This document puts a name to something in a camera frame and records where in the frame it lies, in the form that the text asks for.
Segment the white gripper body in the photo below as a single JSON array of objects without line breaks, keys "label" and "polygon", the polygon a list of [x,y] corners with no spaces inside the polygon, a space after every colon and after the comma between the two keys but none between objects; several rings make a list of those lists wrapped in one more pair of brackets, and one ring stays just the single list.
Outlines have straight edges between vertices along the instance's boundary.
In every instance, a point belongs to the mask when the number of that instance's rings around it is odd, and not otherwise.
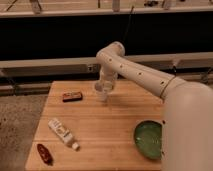
[{"label": "white gripper body", "polygon": [[104,92],[111,92],[115,88],[116,80],[118,74],[114,71],[108,70],[105,67],[100,69],[99,73],[99,82],[101,84],[101,88]]}]

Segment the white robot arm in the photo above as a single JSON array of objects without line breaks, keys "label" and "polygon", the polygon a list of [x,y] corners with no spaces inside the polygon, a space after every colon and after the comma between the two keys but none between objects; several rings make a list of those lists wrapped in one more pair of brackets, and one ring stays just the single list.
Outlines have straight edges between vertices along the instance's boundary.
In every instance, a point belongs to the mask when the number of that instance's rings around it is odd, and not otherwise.
[{"label": "white robot arm", "polygon": [[118,74],[164,102],[162,171],[213,171],[213,89],[125,58],[113,42],[99,50],[99,85],[112,89]]}]

